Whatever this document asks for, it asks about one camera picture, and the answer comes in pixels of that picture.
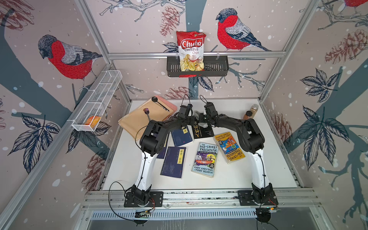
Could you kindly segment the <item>dark blue book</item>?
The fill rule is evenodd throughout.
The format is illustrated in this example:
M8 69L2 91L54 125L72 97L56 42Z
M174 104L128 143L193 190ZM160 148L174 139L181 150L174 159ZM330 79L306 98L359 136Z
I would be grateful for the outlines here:
M165 158L166 151L167 151L167 148L168 148L168 142L169 142L168 139L169 139L169 137L166 138L164 146L163 146L162 150L160 151L160 153L157 156L158 159L164 159Z
M162 166L160 175L182 178L186 155L186 147L169 147Z

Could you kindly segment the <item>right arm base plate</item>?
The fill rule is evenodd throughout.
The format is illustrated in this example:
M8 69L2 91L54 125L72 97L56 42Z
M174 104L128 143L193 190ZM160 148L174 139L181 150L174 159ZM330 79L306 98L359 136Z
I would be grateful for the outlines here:
M237 198L241 206L278 206L279 202L274 191L266 193L262 201L256 198L253 190L238 190Z

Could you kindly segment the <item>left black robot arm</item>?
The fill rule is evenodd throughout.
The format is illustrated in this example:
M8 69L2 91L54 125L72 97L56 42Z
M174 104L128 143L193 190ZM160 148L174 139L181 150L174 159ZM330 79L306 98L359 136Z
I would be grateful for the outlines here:
M179 112L166 121L152 120L140 138L142 152L139 177L131 187L131 194L141 205L149 203L151 190L151 174L158 154L162 151L168 134L195 121L193 105L181 105Z

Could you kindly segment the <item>blue book yellow label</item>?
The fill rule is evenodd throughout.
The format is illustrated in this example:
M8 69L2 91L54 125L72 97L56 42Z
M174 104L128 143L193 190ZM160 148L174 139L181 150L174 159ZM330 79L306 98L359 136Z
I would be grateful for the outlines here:
M171 132L171 136L175 147L180 147L193 142L193 138L189 132L188 126L173 130Z

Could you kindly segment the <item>colourful treehouse book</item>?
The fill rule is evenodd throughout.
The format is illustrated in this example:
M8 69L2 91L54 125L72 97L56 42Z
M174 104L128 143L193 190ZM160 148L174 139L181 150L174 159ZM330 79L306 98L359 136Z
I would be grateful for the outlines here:
M213 178L218 151L217 145L201 142L195 155L192 172Z

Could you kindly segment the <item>yellow orange treehouse book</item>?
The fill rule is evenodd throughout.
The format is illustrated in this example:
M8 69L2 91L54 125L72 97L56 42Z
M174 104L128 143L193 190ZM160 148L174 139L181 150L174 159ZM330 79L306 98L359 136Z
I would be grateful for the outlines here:
M245 154L243 153L240 146L230 132L215 135L214 140L224 154L227 164L245 158Z

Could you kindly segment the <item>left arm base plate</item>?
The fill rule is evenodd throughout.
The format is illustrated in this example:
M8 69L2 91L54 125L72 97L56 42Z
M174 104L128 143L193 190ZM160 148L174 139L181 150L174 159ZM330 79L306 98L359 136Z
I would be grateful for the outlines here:
M132 192L126 194L124 207L125 208L153 208L162 207L163 205L163 192L156 191L144 194L142 199Z

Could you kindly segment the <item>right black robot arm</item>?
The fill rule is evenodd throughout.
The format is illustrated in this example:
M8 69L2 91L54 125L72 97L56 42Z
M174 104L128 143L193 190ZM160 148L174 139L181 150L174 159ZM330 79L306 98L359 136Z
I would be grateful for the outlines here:
M239 146L250 155L254 202L259 205L264 204L271 196L273 188L266 175L264 164L265 138L257 123L252 118L242 120L219 114L212 102L206 102L204 108L205 121L208 124L236 132Z

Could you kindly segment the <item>grey striped cloth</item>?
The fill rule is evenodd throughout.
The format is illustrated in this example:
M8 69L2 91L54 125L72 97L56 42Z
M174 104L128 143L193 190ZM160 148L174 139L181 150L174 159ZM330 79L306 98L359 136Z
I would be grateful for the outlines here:
M209 127L208 123L198 123L198 126L202 127L202 128L208 128Z

